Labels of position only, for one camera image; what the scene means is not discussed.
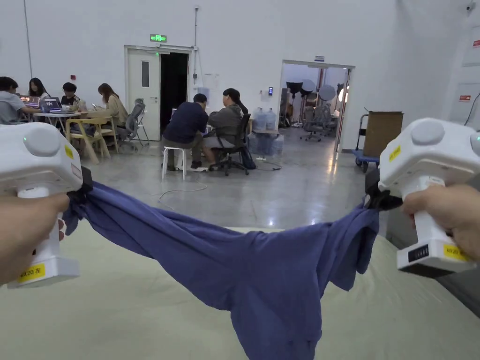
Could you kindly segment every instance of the green exit sign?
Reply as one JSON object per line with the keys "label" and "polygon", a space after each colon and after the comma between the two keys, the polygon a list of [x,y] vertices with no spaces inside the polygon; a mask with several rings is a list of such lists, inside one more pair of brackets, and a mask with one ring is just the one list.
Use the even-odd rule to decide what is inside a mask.
{"label": "green exit sign", "polygon": [[150,34],[150,41],[155,41],[157,43],[166,43],[167,36],[166,35],[158,35],[158,34]]}

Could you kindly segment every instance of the white stool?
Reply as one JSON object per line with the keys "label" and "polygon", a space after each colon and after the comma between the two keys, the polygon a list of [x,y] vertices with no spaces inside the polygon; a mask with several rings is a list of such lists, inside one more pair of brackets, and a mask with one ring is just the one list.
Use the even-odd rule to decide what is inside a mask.
{"label": "white stool", "polygon": [[182,169],[183,169],[183,179],[185,180],[185,174],[187,173],[187,154],[185,153],[185,149],[181,149],[179,147],[170,147],[165,146],[163,150],[163,167],[162,167],[162,180],[167,172],[167,163],[168,163],[168,151],[169,150],[180,150],[182,156]]}

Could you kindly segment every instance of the wooden chair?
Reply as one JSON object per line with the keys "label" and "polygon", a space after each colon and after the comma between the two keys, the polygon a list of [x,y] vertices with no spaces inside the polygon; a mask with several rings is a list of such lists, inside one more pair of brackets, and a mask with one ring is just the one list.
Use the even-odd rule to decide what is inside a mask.
{"label": "wooden chair", "polygon": [[108,112],[106,111],[92,111],[92,112],[89,112],[87,114],[87,118],[109,118],[110,119],[110,125],[111,125],[111,129],[104,129],[104,128],[101,128],[101,134],[103,137],[105,136],[113,136],[113,142],[115,143],[115,150],[117,151],[117,154],[119,154],[119,145],[117,143],[117,131],[116,131],[116,126],[115,124],[113,123],[113,118],[108,116]]}
{"label": "wooden chair", "polygon": [[[111,118],[95,118],[95,119],[68,119],[67,120],[67,133],[66,133],[66,138],[69,143],[72,142],[72,139],[79,139],[85,141],[85,149],[87,150],[88,156],[92,160],[94,164],[98,164],[98,157],[95,154],[95,150],[93,149],[93,144],[94,143],[99,143],[100,144],[100,152],[102,155],[102,158],[105,155],[110,159],[110,152],[108,151],[107,148],[107,143],[105,142],[105,139],[103,138],[102,134],[102,128],[101,125],[105,125],[107,123],[111,122]],[[77,133],[72,133],[71,132],[71,125],[72,124],[78,124],[78,127],[80,128],[80,134]],[[85,129],[83,127],[83,124],[88,124],[88,125],[94,125],[95,126],[95,134],[94,136],[88,136],[85,132]]]}

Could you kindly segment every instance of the person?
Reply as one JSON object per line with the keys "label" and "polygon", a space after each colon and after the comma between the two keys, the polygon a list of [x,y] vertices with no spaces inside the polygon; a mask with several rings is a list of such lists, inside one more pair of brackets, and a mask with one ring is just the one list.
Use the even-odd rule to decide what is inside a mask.
{"label": "person", "polygon": [[47,93],[40,79],[37,77],[34,77],[28,83],[28,96],[37,96],[41,100],[46,97],[50,97],[50,94]]}
{"label": "person", "polygon": [[124,127],[127,122],[128,113],[117,93],[106,83],[103,83],[98,87],[98,93],[102,96],[103,102],[106,104],[107,111],[112,117],[114,125]]}
{"label": "person", "polygon": [[75,84],[65,83],[62,88],[65,93],[65,95],[61,97],[60,103],[62,105],[72,106],[80,101],[80,98],[75,95],[75,92],[77,91],[77,86]]}
{"label": "person", "polygon": [[204,154],[210,165],[216,163],[212,148],[232,148],[238,145],[235,144],[235,141],[242,113],[248,114],[248,109],[240,101],[240,92],[233,88],[223,92],[223,105],[225,106],[223,109],[210,114],[208,123],[213,129],[204,137]]}
{"label": "person", "polygon": [[[208,122],[208,115],[205,112],[206,105],[207,97],[204,94],[195,95],[192,103],[182,103],[163,132],[164,146],[192,150],[191,168],[195,171],[207,170],[202,167],[201,162],[203,146],[201,133],[205,132]],[[169,150],[168,170],[175,170],[174,162],[173,150]]]}
{"label": "person", "polygon": [[[58,213],[67,210],[69,198],[57,194],[37,199],[5,196],[0,202],[0,285],[17,279],[32,261],[35,247],[48,237]],[[64,237],[59,231],[60,239]]]}
{"label": "person", "polygon": [[0,124],[16,125],[21,123],[19,110],[27,114],[41,112],[39,109],[28,108],[17,96],[17,82],[8,77],[0,76]]}
{"label": "person", "polygon": [[409,194],[403,212],[426,211],[452,233],[453,241],[471,259],[480,260],[480,192],[468,185],[431,186]]}

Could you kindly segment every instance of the yellow label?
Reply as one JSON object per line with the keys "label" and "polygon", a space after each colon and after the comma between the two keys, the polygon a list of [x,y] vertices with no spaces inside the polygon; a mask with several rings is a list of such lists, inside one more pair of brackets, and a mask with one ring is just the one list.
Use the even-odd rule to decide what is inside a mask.
{"label": "yellow label", "polygon": [[70,159],[73,160],[73,151],[68,147],[68,145],[65,145],[65,153]]}
{"label": "yellow label", "polygon": [[459,249],[459,247],[455,245],[444,245],[444,255],[446,257],[451,257],[452,259],[457,259],[461,261],[469,261],[469,257],[465,255],[463,251]]}
{"label": "yellow label", "polygon": [[19,283],[25,283],[30,280],[39,279],[45,276],[45,264],[37,264],[25,270],[17,279]]}
{"label": "yellow label", "polygon": [[402,152],[402,148],[400,146],[398,146],[398,148],[396,148],[394,151],[392,151],[392,153],[388,157],[390,162],[392,162],[398,155],[400,155],[401,152]]}

